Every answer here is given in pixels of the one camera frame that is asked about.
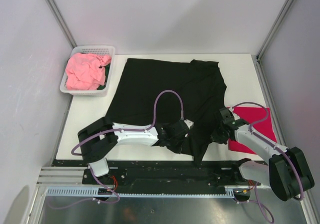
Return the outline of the black t-shirt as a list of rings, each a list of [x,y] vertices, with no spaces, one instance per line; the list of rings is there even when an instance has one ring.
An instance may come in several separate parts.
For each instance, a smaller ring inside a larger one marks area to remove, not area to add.
[[[181,153],[200,165],[224,108],[226,84],[215,61],[169,62],[129,58],[106,115],[131,125],[194,122]]]

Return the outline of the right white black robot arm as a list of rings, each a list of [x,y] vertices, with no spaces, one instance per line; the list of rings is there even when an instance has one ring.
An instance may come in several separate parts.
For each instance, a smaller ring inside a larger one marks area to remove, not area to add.
[[[242,185],[247,180],[271,187],[282,201],[304,197],[304,192],[315,186],[303,151],[297,147],[288,148],[263,135],[253,124],[236,117],[228,108],[220,109],[216,115],[217,128],[211,139],[218,144],[236,141],[263,159],[260,164],[248,158],[235,162],[230,178]]]

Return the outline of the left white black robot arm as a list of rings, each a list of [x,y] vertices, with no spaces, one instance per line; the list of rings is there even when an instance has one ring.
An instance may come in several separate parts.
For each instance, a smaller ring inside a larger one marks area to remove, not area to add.
[[[76,155],[80,148],[83,161],[93,171],[93,178],[100,184],[110,180],[107,154],[121,145],[160,146],[179,153],[194,122],[181,119],[173,124],[134,126],[112,123],[107,117],[100,118],[78,132],[79,144],[71,153]]]

